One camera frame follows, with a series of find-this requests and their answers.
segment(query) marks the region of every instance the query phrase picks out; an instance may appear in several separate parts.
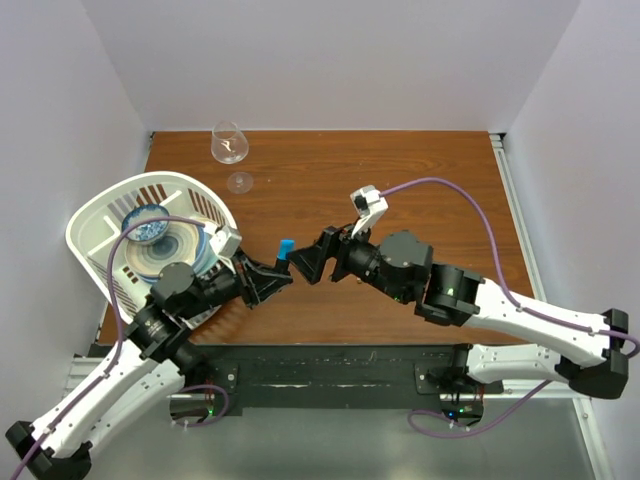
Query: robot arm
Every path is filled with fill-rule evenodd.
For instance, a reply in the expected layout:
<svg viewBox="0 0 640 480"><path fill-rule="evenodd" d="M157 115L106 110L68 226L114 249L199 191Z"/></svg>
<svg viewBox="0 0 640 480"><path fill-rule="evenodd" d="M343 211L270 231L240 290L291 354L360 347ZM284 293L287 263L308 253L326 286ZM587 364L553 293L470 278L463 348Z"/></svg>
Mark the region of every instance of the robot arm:
<svg viewBox="0 0 640 480"><path fill-rule="evenodd" d="M491 329L522 338L530 345L459 349L454 364L438 383L452 393L503 379L540 379L568 383L582 394L618 398L628 379L623 341L598 332L628 333L628 316L619 310L587 314L556 307L515 293L512 304L501 286L482 276L433 261L433 248L408 231L393 233L380 245L369 243L371 227L387 209L373 187L352 194L359 213L355 224L327 227L310 247L290 252L289 260L310 283L322 277L335 258L330 280L355 275L395 301L415 303L414 313L438 325ZM564 322L532 316L535 310ZM582 328L579 331L571 326Z"/></svg>
<svg viewBox="0 0 640 480"><path fill-rule="evenodd" d="M254 308L292 283L285 258L292 242L283 241L271 267L238 249L239 239L234 232L222 230L213 236L212 247L224 261L202 277L184 263L166 266L147 304L125 330L116 367L104 374L114 347L58 405L34 422L16 422L7 431L7 439L21 457L46 435L28 463L36 478L84 478L91 458L112 437L184 386L185 375L205 361L187 340L199 325L190 319L237 297ZM81 396L93 383L95 387ZM50 431L49 425L67 408L64 420Z"/></svg>

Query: wine glass base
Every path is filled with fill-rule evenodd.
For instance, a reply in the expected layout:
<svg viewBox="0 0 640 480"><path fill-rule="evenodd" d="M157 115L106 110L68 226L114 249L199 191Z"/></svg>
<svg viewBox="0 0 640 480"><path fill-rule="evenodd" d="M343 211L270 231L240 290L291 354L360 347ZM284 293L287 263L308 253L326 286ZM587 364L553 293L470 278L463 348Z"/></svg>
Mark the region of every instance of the wine glass base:
<svg viewBox="0 0 640 480"><path fill-rule="evenodd" d="M245 172L233 173L229 175L227 187L232 193L247 193L253 187L253 177Z"/></svg>

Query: blue patterned bowl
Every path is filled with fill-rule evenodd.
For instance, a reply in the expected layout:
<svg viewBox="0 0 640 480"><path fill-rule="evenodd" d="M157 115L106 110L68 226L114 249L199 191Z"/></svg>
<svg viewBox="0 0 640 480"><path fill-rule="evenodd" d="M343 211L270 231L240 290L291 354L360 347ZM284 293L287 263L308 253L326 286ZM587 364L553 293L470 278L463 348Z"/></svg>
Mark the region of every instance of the blue patterned bowl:
<svg viewBox="0 0 640 480"><path fill-rule="evenodd" d="M166 217L169 215L169 210L162 205L149 204L138 207L124 217L122 221L122 230L129 228L129 225L134 225L142 220L153 217ZM152 222L146 225L140 225L127 235L127 238L132 242L137 242L141 245L151 245L154 242L160 240L167 229L169 228L169 222Z"/></svg>

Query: blue cap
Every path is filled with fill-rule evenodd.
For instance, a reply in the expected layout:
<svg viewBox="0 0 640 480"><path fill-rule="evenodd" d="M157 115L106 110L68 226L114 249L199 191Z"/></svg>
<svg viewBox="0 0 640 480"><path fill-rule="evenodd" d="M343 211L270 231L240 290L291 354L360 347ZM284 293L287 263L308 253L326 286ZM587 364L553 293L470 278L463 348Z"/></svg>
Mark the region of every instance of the blue cap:
<svg viewBox="0 0 640 480"><path fill-rule="evenodd" d="M283 239L280 240L280 250L278 250L278 260L286 260L287 259L287 254L293 250L293 247L295 247L296 242L294 242L293 240L289 240L289 239Z"/></svg>

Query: wooden table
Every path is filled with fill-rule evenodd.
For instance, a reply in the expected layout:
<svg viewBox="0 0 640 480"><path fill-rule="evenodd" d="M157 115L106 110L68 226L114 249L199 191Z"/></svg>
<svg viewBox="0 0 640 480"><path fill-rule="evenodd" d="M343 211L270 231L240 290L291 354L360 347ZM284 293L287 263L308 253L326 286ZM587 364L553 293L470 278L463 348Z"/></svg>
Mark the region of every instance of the wooden table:
<svg viewBox="0 0 640 480"><path fill-rule="evenodd" d="M349 194L364 185L380 190L423 176L465 188L487 213L512 290L531 295L524 260L489 137L485 132L247 132L250 152L222 165L210 152L208 132L161 132L154 137L147 171L172 170L213 189L233 213L244 250L272 263L282 238L313 242L328 225L355 218ZM226 186L235 171L253 175L242 195ZM388 198L390 208L372 241L409 229L435 248L435 259L495 278L487 235L466 201L439 185L423 185ZM199 343L512 343L496 332L439 327L374 290L346 278L294 285L261 305L223 307L192 336ZM100 343L113 343L107 312Z"/></svg>

